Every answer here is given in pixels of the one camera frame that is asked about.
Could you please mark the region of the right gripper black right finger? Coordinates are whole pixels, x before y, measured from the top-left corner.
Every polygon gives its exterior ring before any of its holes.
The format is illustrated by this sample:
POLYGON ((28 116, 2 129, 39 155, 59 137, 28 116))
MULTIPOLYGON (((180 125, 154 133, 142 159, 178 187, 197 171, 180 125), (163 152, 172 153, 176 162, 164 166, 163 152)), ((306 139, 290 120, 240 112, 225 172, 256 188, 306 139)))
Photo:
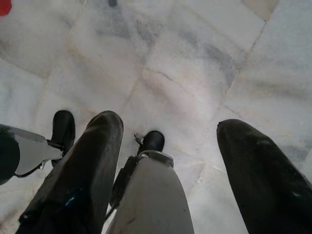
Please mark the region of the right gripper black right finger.
POLYGON ((271 138, 227 119, 217 142, 232 192, 251 234, 309 234, 312 185, 271 138))

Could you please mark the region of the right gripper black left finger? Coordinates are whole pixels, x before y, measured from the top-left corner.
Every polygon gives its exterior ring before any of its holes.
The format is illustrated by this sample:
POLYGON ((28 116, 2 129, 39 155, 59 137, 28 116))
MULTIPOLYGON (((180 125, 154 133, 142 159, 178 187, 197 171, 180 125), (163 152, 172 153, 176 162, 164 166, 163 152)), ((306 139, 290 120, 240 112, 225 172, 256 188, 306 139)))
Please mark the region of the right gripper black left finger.
POLYGON ((19 234, 99 234, 115 179, 123 122, 113 111, 93 117, 45 178, 19 218, 19 234))

